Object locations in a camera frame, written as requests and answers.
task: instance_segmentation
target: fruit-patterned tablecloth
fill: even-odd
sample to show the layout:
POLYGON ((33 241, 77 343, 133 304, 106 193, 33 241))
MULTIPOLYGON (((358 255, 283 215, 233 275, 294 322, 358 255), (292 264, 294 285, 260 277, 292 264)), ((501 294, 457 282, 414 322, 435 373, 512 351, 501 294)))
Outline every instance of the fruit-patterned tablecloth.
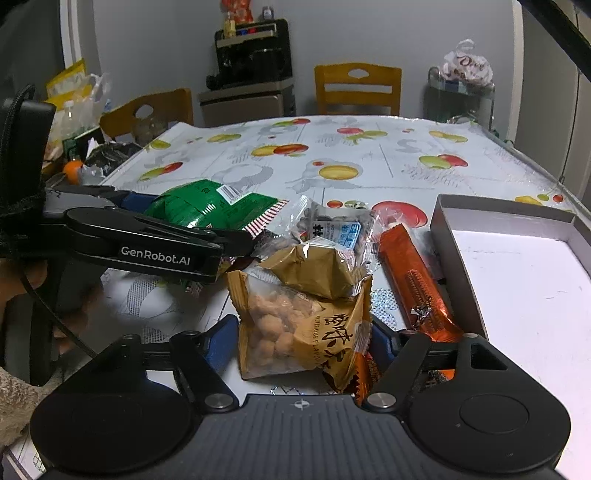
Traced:
MULTIPOLYGON (((381 211, 413 230, 428 263, 429 222, 440 193, 576 210, 555 179, 479 125, 390 116, 267 119, 214 129, 177 124, 105 184, 160 194, 198 179, 287 200, 305 194, 335 209, 381 211)), ((374 312, 401 327, 382 272, 375 274, 372 296, 374 312)))
MULTIPOLYGON (((390 222, 401 220, 412 229, 427 262, 433 259, 429 222, 440 193, 579 208, 555 179, 478 125, 388 116, 267 119, 213 129, 177 124, 105 184, 160 194, 198 179, 287 200, 305 194, 335 209, 380 210, 390 222)), ((225 314, 235 313, 223 281, 206 287, 198 299, 147 275, 110 270, 103 283, 104 305, 84 335, 98 350, 125 333, 140 333, 146 342, 164 341, 182 330, 206 330, 225 314)), ((381 270, 374 274, 372 308, 392 328, 403 327, 381 270)), ((174 387, 168 374, 153 373, 151 378, 174 387)), ((329 390, 318 372, 242 381, 235 359, 224 380, 241 402, 247 393, 329 390)), ((43 468, 35 455, 27 437, 10 451, 14 463, 34 478, 43 468)))

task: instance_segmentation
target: orange fruit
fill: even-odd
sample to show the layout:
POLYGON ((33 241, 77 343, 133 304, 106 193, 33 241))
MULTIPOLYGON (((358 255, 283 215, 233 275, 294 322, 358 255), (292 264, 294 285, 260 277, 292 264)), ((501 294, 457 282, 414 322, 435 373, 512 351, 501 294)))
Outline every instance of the orange fruit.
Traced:
POLYGON ((82 160, 71 160, 64 165, 63 173, 71 184, 78 185, 78 170, 82 165, 82 160))

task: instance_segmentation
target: water bottle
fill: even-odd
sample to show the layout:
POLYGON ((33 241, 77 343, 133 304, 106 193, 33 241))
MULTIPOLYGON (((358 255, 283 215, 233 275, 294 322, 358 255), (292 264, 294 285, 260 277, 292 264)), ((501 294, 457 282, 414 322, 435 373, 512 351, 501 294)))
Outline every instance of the water bottle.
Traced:
POLYGON ((76 137, 83 132, 79 120, 75 117, 74 102, 64 102, 64 118, 61 120, 61 138, 64 145, 66 161, 79 160, 80 154, 76 147, 76 137))

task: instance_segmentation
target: chair backrest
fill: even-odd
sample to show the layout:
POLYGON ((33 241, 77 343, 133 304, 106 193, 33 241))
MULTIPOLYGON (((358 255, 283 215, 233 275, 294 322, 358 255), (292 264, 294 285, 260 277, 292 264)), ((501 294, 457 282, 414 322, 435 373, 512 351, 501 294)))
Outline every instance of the chair backrest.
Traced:
POLYGON ((168 122, 185 122, 193 124, 193 101, 191 90, 179 88, 172 92, 144 95, 126 103, 112 112, 100 117, 100 127, 111 138, 129 134, 134 123, 138 121, 135 114, 144 105, 153 108, 151 115, 168 122))
POLYGON ((389 106, 390 115, 400 114, 400 91, 402 88, 402 70, 396 67, 382 67, 370 63, 342 63, 338 65, 318 65, 314 69, 316 78, 316 102, 318 113, 326 115, 327 105, 378 105, 389 106), (367 72, 357 78, 350 75, 354 70, 367 72), (391 93, 326 91, 327 84, 352 83, 355 85, 382 85, 392 87, 391 93))

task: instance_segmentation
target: wall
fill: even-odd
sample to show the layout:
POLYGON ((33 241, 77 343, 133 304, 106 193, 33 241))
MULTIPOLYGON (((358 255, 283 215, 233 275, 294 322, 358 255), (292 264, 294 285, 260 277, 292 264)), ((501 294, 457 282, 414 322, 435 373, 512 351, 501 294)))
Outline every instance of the wall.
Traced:
MULTIPOLYGON (((458 41, 472 38, 494 69, 495 116, 505 135, 513 78, 511 0, 252 0, 255 18, 265 4, 290 22, 299 113, 316 110, 315 65, 365 61, 402 68, 401 114, 422 116, 428 68, 440 64, 458 41)), ((215 65, 213 33, 221 28, 218 5, 215 0, 170 0, 166 8, 157 0, 95 1, 100 62, 113 74, 113 104, 179 86, 195 94, 205 90, 205 77, 215 65)))
POLYGON ((280 0, 288 19, 298 110, 315 110, 314 66, 364 61, 402 68, 402 116, 423 114, 427 71, 464 38, 491 63, 496 125, 505 138, 513 80, 511 0, 280 0))

